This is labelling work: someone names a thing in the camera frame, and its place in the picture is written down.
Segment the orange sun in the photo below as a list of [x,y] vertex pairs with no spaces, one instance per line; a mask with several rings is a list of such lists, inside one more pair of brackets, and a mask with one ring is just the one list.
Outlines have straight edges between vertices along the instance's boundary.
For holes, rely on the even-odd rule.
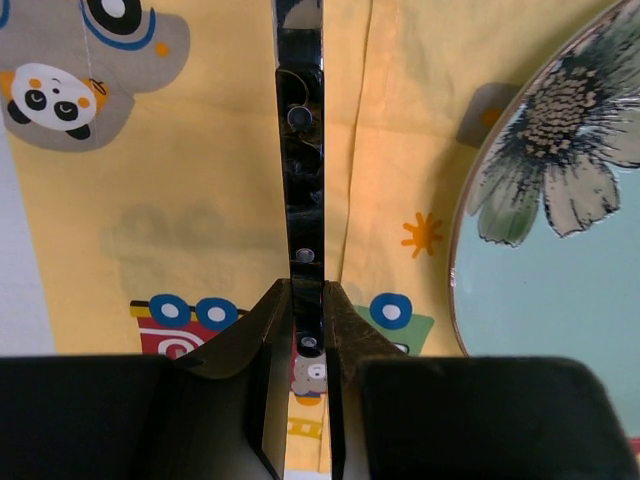
[[441,242],[444,240],[442,235],[436,233],[436,230],[442,226],[442,220],[434,222],[433,215],[430,213],[427,215],[427,220],[425,221],[422,214],[418,212],[416,213],[416,221],[418,224],[415,226],[410,223],[403,225],[405,230],[411,232],[412,238],[403,240],[402,245],[416,247],[413,255],[411,255],[412,258],[416,258],[423,248],[431,257],[435,253],[433,250],[433,242]]

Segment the gray cartoon shape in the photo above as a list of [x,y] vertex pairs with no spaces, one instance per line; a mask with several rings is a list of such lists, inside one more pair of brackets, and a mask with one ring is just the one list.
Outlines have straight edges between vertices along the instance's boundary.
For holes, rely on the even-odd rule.
[[293,366],[293,377],[295,380],[291,382],[291,390],[296,395],[326,392],[327,364],[324,353],[314,358],[298,355]]
[[2,0],[0,103],[32,145],[95,150],[122,130],[134,95],[169,85],[189,55],[180,17],[141,0]]
[[486,83],[479,87],[460,122],[456,140],[480,148],[502,112],[522,89],[521,85]]

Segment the orange dot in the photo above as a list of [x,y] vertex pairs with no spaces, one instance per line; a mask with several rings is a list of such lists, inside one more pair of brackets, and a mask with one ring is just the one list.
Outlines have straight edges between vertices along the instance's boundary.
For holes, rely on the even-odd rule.
[[89,101],[88,98],[80,97],[78,99],[78,106],[80,108],[89,108],[89,105],[91,105],[91,102]]
[[486,127],[493,127],[502,115],[499,108],[487,108],[482,114],[482,124]]
[[159,57],[166,57],[169,55],[169,45],[163,42],[156,43],[156,54]]

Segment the brown plate edge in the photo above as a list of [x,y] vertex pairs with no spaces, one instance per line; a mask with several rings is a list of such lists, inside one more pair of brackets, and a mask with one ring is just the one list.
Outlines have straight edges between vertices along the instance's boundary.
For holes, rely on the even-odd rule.
[[511,101],[509,106],[502,112],[502,115],[493,126],[489,135],[482,143],[482,147],[478,151],[476,158],[473,162],[473,166],[471,170],[467,174],[467,178],[464,182],[464,187],[458,196],[458,203],[456,205],[455,214],[453,217],[453,226],[451,229],[451,242],[449,243],[449,258],[447,261],[447,273],[448,273],[448,282],[447,282],[447,301],[449,302],[449,316],[451,317],[451,323],[453,325],[453,331],[456,336],[456,341],[460,350],[462,351],[463,356],[471,357],[471,354],[467,350],[464,345],[464,341],[462,340],[462,335],[460,334],[460,330],[458,329],[458,321],[456,318],[455,312],[455,302],[454,302],[454,287],[455,287],[455,270],[456,270],[456,253],[458,251],[458,237],[460,236],[460,227],[462,225],[462,221],[465,215],[465,207],[467,205],[469,199],[469,193],[471,190],[471,184],[475,179],[478,170],[480,169],[480,165],[485,159],[487,152],[493,146],[493,143],[498,138],[500,133],[504,130],[504,127],[511,119],[515,111],[518,109],[522,100],[527,96],[531,87],[533,87],[537,82],[546,77],[547,73],[553,65],[555,64],[560,57],[562,57],[567,51],[573,48],[577,43],[583,41],[586,37],[591,35],[593,31],[600,26],[603,22],[611,18],[618,10],[624,8],[629,3],[635,0],[620,0],[619,2],[605,8],[600,14],[598,14],[594,20],[588,23],[585,27],[583,27],[578,33],[576,33],[571,39],[569,39],[562,47],[558,49],[558,52],[555,53],[542,68],[540,68],[520,90],[520,92],[516,95],[516,97]]

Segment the cartoon train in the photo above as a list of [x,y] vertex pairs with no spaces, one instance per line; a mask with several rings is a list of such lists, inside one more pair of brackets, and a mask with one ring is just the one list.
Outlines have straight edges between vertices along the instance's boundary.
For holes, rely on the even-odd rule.
[[[381,293],[368,308],[357,305],[355,308],[409,355],[420,354],[434,323],[431,317],[414,314],[409,298],[395,293]],[[138,321],[142,352],[172,359],[193,351],[247,313],[224,298],[204,298],[190,306],[172,294],[156,295],[148,302],[134,300],[130,312]],[[292,357],[291,391],[300,404],[317,405],[327,389],[324,355],[303,357],[298,355],[294,344]]]

